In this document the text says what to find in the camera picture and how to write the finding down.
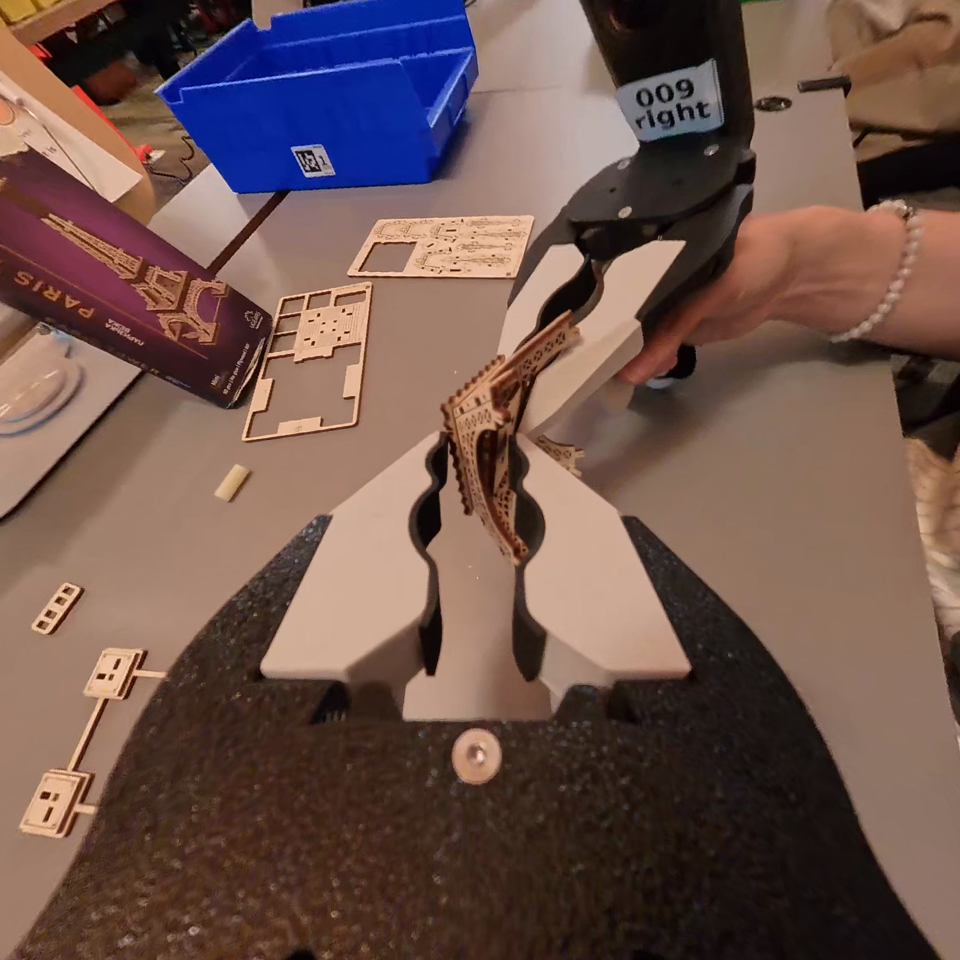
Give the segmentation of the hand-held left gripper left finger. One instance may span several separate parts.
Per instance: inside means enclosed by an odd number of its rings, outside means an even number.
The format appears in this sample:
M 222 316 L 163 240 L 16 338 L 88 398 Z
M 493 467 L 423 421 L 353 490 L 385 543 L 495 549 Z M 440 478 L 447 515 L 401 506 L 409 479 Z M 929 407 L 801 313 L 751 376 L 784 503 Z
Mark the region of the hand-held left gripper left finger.
M 442 610 L 427 546 L 441 529 L 449 440 L 429 434 L 330 513 L 261 660 L 266 678 L 376 688 L 401 711 L 409 682 L 436 671 Z

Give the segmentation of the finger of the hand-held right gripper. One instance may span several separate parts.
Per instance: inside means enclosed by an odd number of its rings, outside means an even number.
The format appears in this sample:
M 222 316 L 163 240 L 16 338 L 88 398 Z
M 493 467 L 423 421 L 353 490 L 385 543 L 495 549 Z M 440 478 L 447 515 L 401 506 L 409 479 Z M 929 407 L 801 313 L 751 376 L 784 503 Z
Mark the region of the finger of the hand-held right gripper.
M 641 351 L 638 312 L 684 250 L 683 240 L 654 241 L 621 254 L 606 269 L 579 339 L 537 375 L 525 406 L 525 435 L 537 438 L 602 389 Z
M 579 246 L 546 246 L 536 261 L 533 254 L 524 257 L 521 266 L 531 269 L 517 276 L 510 292 L 497 355 L 511 356 L 568 312 L 580 322 L 600 299 L 602 271 Z

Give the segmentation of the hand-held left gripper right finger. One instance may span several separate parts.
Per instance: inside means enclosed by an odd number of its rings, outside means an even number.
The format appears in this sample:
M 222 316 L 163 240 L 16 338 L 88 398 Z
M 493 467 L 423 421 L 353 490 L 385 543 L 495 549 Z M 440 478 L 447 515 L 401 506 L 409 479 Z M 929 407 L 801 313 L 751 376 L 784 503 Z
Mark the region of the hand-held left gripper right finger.
M 574 687 L 685 678 L 690 660 L 631 539 L 626 518 L 519 437 L 515 525 L 529 548 L 515 571 L 512 649 L 557 711 Z

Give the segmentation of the wooden tower side panel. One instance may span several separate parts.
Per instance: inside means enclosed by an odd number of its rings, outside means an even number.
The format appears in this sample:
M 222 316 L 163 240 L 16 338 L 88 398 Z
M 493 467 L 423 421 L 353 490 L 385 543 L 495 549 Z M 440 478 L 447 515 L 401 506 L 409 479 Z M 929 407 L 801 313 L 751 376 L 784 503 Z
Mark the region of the wooden tower side panel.
M 546 435 L 537 436 L 534 444 L 570 474 L 578 478 L 582 477 L 580 462 L 585 457 L 585 450 L 575 444 L 558 442 Z

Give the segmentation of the wooden tower base model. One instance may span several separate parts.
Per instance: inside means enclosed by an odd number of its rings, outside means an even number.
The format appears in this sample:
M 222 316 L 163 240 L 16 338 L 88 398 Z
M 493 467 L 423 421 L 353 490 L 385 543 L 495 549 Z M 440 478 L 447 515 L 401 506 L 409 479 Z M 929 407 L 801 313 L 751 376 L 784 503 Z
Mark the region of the wooden tower base model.
M 440 407 L 463 512 L 480 520 L 516 567 L 529 549 L 515 526 L 510 440 L 536 377 L 580 336 L 573 313 L 564 311 L 510 356 L 494 357 Z

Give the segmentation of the wooden platform pair sprue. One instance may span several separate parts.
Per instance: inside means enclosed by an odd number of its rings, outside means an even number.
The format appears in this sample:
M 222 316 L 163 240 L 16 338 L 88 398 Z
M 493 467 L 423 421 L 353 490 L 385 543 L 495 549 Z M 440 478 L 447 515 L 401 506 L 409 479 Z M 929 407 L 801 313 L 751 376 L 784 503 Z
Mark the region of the wooden platform pair sprue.
M 126 700 L 138 679 L 166 678 L 166 672 L 145 667 L 147 655 L 144 649 L 102 650 L 82 690 L 93 701 L 91 714 L 66 764 L 42 774 L 19 822 L 20 834 L 63 839 L 80 817 L 96 813 L 96 803 L 89 800 L 94 774 L 81 765 L 108 705 Z

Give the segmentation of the grey desk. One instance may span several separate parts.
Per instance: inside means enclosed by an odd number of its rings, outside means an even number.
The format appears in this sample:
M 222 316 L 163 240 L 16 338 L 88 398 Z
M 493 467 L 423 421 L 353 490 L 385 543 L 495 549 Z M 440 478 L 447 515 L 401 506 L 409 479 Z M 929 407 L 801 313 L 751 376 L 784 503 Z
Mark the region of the grey desk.
M 547 435 L 625 523 L 684 678 L 514 660 L 514 569 L 450 476 L 438 671 L 405 693 L 260 671 L 335 506 L 440 429 L 510 282 L 378 282 L 356 435 L 247 451 L 144 376 L 2 529 L 2 957 L 958 958 L 958 752 L 890 367 L 774 323 Z M 250 470 L 231 502 L 214 491 Z M 83 587 L 51 635 L 31 624 Z M 144 649 L 18 830 L 102 651 Z

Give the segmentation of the person's right hand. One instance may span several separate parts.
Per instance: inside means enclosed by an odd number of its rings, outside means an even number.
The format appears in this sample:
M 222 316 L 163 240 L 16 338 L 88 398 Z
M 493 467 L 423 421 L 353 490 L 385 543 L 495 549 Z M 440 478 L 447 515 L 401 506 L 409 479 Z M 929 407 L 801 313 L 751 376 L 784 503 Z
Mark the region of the person's right hand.
M 814 206 L 751 215 L 726 270 L 674 308 L 617 379 L 638 386 L 663 377 L 681 346 L 737 339 L 770 321 L 847 331 L 880 305 L 902 242 L 901 222 L 884 212 Z

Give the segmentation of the wooden sheet with small parts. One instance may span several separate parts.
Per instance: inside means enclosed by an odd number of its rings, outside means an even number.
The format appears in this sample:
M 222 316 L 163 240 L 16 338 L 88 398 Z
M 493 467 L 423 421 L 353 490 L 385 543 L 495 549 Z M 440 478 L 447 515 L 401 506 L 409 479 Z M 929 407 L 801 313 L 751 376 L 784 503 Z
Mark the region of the wooden sheet with small parts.
M 535 219 L 531 215 L 389 218 L 378 220 L 347 270 L 352 278 L 513 280 Z M 375 248 L 401 246 L 399 270 L 374 270 Z

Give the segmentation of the wooden sheet with empty cutouts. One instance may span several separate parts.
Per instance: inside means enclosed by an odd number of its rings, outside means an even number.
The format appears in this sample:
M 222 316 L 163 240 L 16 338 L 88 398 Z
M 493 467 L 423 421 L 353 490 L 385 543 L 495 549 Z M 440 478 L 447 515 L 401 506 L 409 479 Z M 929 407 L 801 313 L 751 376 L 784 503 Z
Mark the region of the wooden sheet with empty cutouts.
M 371 282 L 283 296 L 273 314 L 270 341 L 256 378 L 241 434 L 244 443 L 314 435 L 357 426 L 367 357 L 369 320 L 374 287 Z M 325 366 L 330 377 L 336 354 L 356 349 L 355 361 L 343 365 L 342 402 L 351 402 L 346 418 L 330 420 L 322 412 L 281 419 L 273 430 L 256 431 L 259 417 L 268 414 L 283 374 Z

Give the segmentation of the beige cloth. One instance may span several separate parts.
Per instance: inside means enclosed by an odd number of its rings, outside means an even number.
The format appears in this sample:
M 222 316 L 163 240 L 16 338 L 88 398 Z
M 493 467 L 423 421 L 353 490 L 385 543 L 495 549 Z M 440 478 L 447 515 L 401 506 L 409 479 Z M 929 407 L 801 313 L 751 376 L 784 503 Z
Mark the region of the beige cloth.
M 957 1 L 832 1 L 826 26 L 858 162 L 958 136 Z

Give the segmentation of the blue plastic bin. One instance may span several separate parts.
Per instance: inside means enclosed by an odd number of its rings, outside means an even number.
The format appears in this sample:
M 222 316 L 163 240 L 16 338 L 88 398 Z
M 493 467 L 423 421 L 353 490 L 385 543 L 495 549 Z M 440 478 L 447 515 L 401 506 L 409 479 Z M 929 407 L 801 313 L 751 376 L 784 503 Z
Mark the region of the blue plastic bin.
M 247 19 L 157 95 L 237 194 L 429 183 L 478 76 L 463 2 Z

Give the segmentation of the small wooden ladder piece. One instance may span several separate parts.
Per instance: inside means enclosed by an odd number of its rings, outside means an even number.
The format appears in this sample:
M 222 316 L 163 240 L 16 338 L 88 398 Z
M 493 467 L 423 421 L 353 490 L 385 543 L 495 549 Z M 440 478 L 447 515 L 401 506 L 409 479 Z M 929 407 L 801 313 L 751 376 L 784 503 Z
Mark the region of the small wooden ladder piece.
M 76 606 L 85 589 L 74 582 L 63 582 L 40 613 L 30 624 L 30 630 L 42 636 L 51 636 Z

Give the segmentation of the person's patterned shirt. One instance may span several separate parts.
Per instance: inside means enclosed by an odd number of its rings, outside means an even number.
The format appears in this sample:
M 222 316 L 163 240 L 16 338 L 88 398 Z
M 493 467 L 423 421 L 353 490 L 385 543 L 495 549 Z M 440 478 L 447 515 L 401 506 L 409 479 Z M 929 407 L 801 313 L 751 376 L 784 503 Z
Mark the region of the person's patterned shirt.
M 933 451 L 920 438 L 906 438 L 923 557 L 940 638 L 942 665 L 954 716 L 959 722 L 959 461 Z

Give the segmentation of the purple tower kit box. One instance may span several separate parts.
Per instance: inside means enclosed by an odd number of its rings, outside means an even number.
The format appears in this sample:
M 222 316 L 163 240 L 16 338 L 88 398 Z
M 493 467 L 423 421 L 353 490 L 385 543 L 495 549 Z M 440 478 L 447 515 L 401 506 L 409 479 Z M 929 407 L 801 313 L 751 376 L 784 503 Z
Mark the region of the purple tower kit box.
M 222 409 L 272 315 L 35 150 L 1 159 L 2 302 Z

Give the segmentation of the printed instruction sheet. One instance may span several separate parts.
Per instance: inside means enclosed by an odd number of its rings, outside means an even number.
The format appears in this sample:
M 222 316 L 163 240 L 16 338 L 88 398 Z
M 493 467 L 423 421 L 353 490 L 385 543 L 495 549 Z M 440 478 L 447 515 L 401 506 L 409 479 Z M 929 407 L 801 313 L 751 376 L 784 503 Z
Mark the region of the printed instruction sheet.
M 2 157 L 30 148 L 110 202 L 143 181 L 142 170 L 128 167 L 4 73 L 1 114 Z

